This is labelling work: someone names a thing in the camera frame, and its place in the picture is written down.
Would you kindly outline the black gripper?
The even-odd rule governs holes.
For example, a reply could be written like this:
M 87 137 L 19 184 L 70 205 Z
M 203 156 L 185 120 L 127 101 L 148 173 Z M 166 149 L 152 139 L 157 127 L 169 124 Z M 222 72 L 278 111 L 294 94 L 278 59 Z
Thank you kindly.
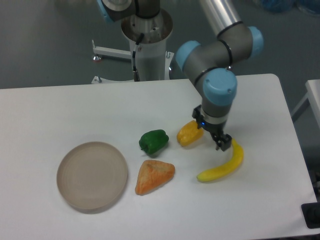
M 224 134 L 224 127 L 228 120 L 228 114 L 221 117 L 213 117 L 208 115 L 199 105 L 193 109 L 192 117 L 197 123 L 197 128 L 204 129 L 211 134 L 213 141 L 216 143 L 216 150 L 223 152 L 228 150 L 232 145 L 232 137 Z

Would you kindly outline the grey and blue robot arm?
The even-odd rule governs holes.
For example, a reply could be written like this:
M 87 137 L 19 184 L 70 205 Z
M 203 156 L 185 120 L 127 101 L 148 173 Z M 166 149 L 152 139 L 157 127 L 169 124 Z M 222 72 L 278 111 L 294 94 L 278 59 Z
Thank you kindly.
M 174 59 L 202 98 L 192 112 L 197 127 L 209 132 L 217 149 L 225 151 L 232 137 L 224 133 L 224 127 L 237 93 L 237 79 L 230 67 L 258 55 L 264 39 L 256 27 L 244 25 L 230 0 L 202 0 L 200 5 L 216 41 L 206 46 L 188 41 Z M 173 20 L 160 1 L 99 0 L 97 6 L 106 22 L 121 22 L 130 44 L 134 81 L 163 80 Z

